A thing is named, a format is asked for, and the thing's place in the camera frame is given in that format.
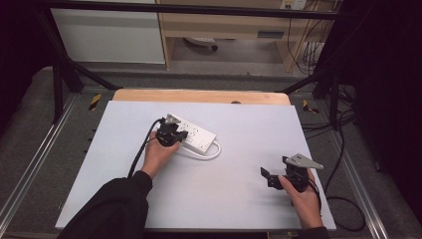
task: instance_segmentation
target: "black sleeve cuff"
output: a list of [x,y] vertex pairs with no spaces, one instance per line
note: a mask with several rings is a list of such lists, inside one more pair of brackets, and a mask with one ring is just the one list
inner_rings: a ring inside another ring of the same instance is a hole
[[148,174],[143,171],[137,171],[130,180],[137,184],[140,193],[145,197],[152,189],[152,179]]
[[326,239],[329,238],[328,231],[326,231],[325,227],[316,227],[307,230],[302,230],[298,232],[300,239]]

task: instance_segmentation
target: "white cabinet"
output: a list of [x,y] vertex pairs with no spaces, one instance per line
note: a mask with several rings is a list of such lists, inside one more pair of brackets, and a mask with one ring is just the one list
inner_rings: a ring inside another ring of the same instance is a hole
[[[112,1],[155,3],[154,0]],[[52,9],[52,12],[66,50],[75,61],[164,64],[156,13],[67,9]]]

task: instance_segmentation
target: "floor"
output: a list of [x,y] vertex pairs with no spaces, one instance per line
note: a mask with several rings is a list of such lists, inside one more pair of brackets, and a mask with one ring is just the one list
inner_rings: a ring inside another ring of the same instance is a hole
[[[298,68],[286,73],[278,56],[275,44],[271,42],[218,40],[217,52],[211,49],[192,46],[178,39],[172,68],[162,66],[100,66],[91,65],[99,75],[115,84],[129,88],[170,88],[203,89],[229,91],[282,90],[303,79],[306,74]],[[99,88],[92,81],[84,79],[86,90],[75,96],[75,106],[67,123],[60,128],[60,134],[44,158],[43,165],[36,171],[26,196],[21,198],[20,207],[11,212],[11,221],[0,219],[3,227],[7,224],[3,238],[55,238],[58,230],[54,224],[60,214],[61,204],[66,200],[79,166],[89,149],[90,138],[101,120],[106,102],[112,92]],[[311,91],[315,84],[309,84],[297,93],[291,94],[292,104],[297,107],[300,121],[306,123],[326,123],[322,113],[326,101],[315,101]],[[10,194],[31,163],[44,137],[52,127],[54,98],[51,73],[40,72],[23,100],[20,109],[10,121],[8,129],[0,138],[0,204],[7,204]],[[352,94],[352,89],[344,88]],[[95,111],[88,111],[91,100],[102,93]],[[339,109],[345,112],[349,103],[340,103]],[[363,184],[372,200],[378,216],[388,233],[388,238],[422,238],[422,229],[407,207],[388,173],[377,172],[369,148],[362,136],[358,122],[352,121],[343,126],[344,143],[347,154],[352,158]],[[333,130],[310,130],[305,132],[313,158],[319,159],[326,170],[319,174],[321,181],[327,181],[338,158]],[[342,196],[356,201],[344,164],[339,167],[329,187],[328,195]],[[332,201],[331,212],[339,223],[346,227],[358,227],[361,217],[358,210],[343,201]],[[221,238],[209,235],[207,238]],[[358,232],[342,228],[330,232],[331,238],[373,238],[369,227]],[[288,238],[289,232],[272,232],[270,238]]]

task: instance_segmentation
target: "metal rail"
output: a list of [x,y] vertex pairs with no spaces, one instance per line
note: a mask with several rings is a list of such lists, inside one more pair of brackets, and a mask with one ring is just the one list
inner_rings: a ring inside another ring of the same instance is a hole
[[15,189],[10,194],[9,198],[7,199],[3,208],[1,209],[0,211],[0,238],[2,238],[3,234],[6,232],[6,229],[9,226],[10,222],[12,221],[13,216],[18,210],[22,200],[24,199],[26,193],[28,192],[32,182],[34,181],[38,171],[43,165],[43,162],[45,158],[47,157],[50,149],[52,148],[54,142],[56,141],[57,136],[62,130],[63,125],[68,119],[72,111],[73,105],[78,97],[79,97],[79,94],[70,94],[65,104],[65,110],[62,117],[59,119],[57,123],[53,124],[50,127],[49,132],[47,133],[46,137],[44,138],[43,142],[41,143],[34,157],[32,158],[30,164],[28,165],[27,169],[23,173]]
[[217,7],[174,4],[119,3],[93,1],[38,0],[37,6],[57,9],[79,9],[119,12],[152,12],[208,14],[226,16],[272,17],[292,19],[356,20],[357,15],[336,12],[294,11],[283,9]]

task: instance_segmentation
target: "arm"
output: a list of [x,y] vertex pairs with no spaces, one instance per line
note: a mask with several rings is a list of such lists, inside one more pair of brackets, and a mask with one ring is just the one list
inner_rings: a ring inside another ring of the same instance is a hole
[[[308,175],[312,181],[315,181],[314,175],[310,170],[308,170]],[[301,221],[303,230],[299,232],[299,237],[301,239],[329,238],[320,218],[317,196],[314,191],[308,186],[304,192],[297,192],[285,177],[280,176],[279,179],[287,193],[291,196]]]
[[146,196],[152,179],[179,148],[179,142],[163,147],[157,139],[145,149],[140,171],[130,179],[117,178],[106,183],[68,223],[64,238],[141,238],[148,212]]

